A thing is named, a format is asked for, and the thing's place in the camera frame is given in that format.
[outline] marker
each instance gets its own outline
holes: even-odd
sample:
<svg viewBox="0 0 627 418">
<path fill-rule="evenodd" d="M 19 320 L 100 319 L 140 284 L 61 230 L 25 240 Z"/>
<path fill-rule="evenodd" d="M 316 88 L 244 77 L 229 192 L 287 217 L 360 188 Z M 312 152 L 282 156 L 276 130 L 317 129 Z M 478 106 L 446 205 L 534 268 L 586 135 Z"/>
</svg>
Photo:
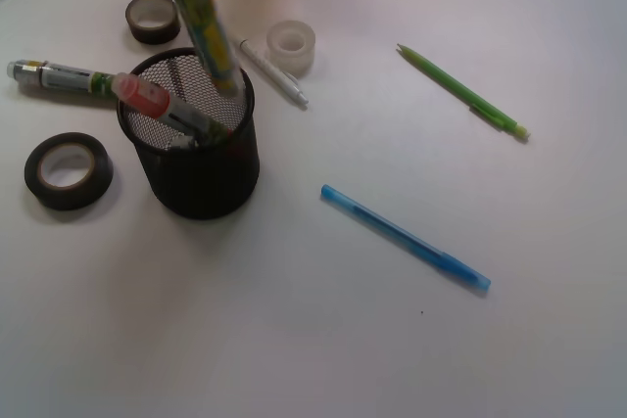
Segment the marker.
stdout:
<svg viewBox="0 0 627 418">
<path fill-rule="evenodd" d="M 142 115 L 156 119 L 188 136 L 194 136 L 201 145 L 215 144 L 229 135 L 222 123 L 200 112 L 165 88 L 131 73 L 114 77 L 114 93 Z"/>
<path fill-rule="evenodd" d="M 431 247 L 426 242 L 418 239 L 405 229 L 384 219 L 379 214 L 365 208 L 358 202 L 353 201 L 348 196 L 343 195 L 339 191 L 328 185 L 322 187 L 322 198 L 331 201 L 348 212 L 354 214 L 360 220 L 372 227 L 379 229 L 385 235 L 391 237 L 396 242 L 407 248 L 413 255 L 431 263 L 436 268 L 446 271 L 473 288 L 487 291 L 491 281 L 483 274 L 476 272 L 474 269 L 466 266 L 458 259 Z"/>
<path fill-rule="evenodd" d="M 407 46 L 402 46 L 400 44 L 397 46 L 401 49 L 401 51 L 399 51 L 401 55 L 410 64 L 464 101 L 470 106 L 470 108 L 474 109 L 478 114 L 494 124 L 496 127 L 513 134 L 518 139 L 526 140 L 529 138 L 530 134 L 527 129 L 511 119 L 505 113 L 497 110 L 472 90 L 457 82 L 435 64 L 420 56 Z"/>
<path fill-rule="evenodd" d="M 116 98 L 111 91 L 114 77 L 109 73 L 61 66 L 47 61 L 40 63 L 19 60 L 9 63 L 7 74 L 21 85 Z"/>
<path fill-rule="evenodd" d="M 213 0 L 174 0 L 196 54 L 220 95 L 240 96 L 244 79 L 220 24 Z"/>
<path fill-rule="evenodd" d="M 267 61 L 255 51 L 248 40 L 240 38 L 236 35 L 229 35 L 231 42 L 238 47 L 247 57 L 250 59 L 259 69 L 263 70 L 265 74 L 270 77 L 285 94 L 290 97 L 298 105 L 304 106 L 310 101 L 305 97 L 303 91 L 298 87 L 296 78 L 292 75 L 283 72 L 277 66 Z"/>
</svg>

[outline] dark blue pen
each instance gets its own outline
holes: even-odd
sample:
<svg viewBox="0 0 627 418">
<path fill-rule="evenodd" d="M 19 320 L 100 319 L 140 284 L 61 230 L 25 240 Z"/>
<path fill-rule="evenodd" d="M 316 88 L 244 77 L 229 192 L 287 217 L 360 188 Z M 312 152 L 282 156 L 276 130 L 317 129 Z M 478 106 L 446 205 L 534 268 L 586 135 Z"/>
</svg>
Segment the dark blue pen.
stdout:
<svg viewBox="0 0 627 418">
<path fill-rule="evenodd" d="M 384 219 L 379 214 L 372 212 L 370 209 L 365 208 L 358 202 L 353 201 L 348 196 L 343 195 L 330 186 L 324 185 L 322 187 L 322 198 L 337 204 L 348 212 L 352 212 L 362 221 L 376 227 L 384 234 L 399 242 L 412 254 L 428 261 L 442 271 L 446 271 L 454 276 L 457 276 L 457 278 L 466 284 L 483 291 L 487 291 L 490 287 L 491 281 L 483 274 L 476 272 L 474 269 L 466 266 L 449 254 L 445 254 L 444 252 L 431 247 L 429 244 L 418 239 L 407 230 L 402 229 L 387 219 Z"/>
</svg>

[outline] mesh cup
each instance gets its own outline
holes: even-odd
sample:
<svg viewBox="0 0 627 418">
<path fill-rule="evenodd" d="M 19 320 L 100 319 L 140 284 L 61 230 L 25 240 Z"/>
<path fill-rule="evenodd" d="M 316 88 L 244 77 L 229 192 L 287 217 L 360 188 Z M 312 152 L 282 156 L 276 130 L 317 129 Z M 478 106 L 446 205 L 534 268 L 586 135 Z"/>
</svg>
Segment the mesh cup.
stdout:
<svg viewBox="0 0 627 418">
<path fill-rule="evenodd" d="M 121 129 L 134 144 L 155 196 L 177 214 L 194 219 L 221 217 L 239 208 L 255 189 L 260 167 L 255 94 L 246 72 L 239 100 L 219 95 L 193 48 L 160 53 L 132 73 L 175 93 L 232 131 L 214 146 L 173 149 L 170 143 L 180 132 L 119 102 Z"/>
</svg>

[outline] clear tape roll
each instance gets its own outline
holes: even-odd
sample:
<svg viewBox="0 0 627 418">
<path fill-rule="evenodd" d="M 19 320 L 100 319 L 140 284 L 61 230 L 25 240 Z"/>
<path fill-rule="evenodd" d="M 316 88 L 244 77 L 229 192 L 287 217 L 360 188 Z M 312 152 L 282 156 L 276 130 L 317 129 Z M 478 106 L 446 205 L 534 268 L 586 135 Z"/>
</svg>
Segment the clear tape roll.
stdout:
<svg viewBox="0 0 627 418">
<path fill-rule="evenodd" d="M 267 33 L 268 58 L 281 70 L 300 75 L 314 63 L 315 33 L 303 22 L 277 23 Z"/>
</svg>

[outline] green pencil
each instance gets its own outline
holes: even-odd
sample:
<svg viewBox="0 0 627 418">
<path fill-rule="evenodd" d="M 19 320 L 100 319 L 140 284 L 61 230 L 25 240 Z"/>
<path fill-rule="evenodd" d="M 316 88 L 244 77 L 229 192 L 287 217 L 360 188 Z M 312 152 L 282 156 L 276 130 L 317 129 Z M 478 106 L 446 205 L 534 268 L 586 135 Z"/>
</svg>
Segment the green pencil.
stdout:
<svg viewBox="0 0 627 418">
<path fill-rule="evenodd" d="M 455 96 L 463 100 L 478 114 L 483 116 L 499 129 L 503 129 L 519 139 L 527 139 L 529 137 L 529 132 L 527 132 L 527 129 L 522 127 L 505 113 L 497 110 L 495 107 L 490 105 L 472 90 L 457 82 L 454 78 L 438 68 L 435 64 L 423 58 L 407 46 L 402 46 L 400 44 L 398 46 L 399 48 L 401 48 L 401 51 L 399 52 L 413 66 L 418 68 L 418 70 L 433 79 L 442 87 L 446 88 Z"/>
</svg>

